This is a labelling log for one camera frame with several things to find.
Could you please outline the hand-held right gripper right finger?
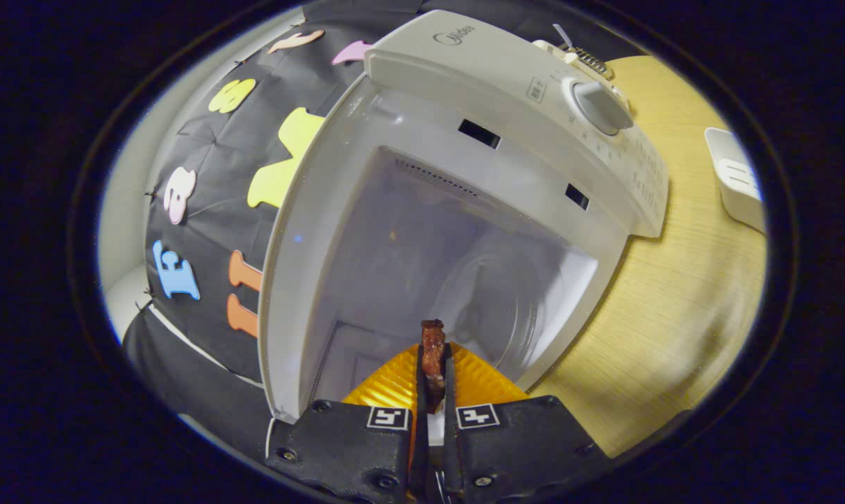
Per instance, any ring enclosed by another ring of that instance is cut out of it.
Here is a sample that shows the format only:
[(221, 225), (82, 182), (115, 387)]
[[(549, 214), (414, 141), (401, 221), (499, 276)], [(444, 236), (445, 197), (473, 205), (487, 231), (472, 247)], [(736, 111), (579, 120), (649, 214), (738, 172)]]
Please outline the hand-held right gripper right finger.
[(530, 398), (458, 344), (445, 358), (445, 502), (529, 503), (610, 472), (610, 457), (556, 396)]

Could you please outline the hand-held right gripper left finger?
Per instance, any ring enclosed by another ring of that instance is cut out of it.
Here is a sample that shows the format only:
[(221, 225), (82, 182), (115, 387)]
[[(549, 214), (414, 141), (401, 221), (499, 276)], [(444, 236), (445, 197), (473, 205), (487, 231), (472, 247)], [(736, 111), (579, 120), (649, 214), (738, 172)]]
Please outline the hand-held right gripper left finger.
[(425, 501), (428, 398), (421, 354), (414, 344), (345, 399), (316, 400), (297, 421), (275, 421), (265, 465), (346, 502)]

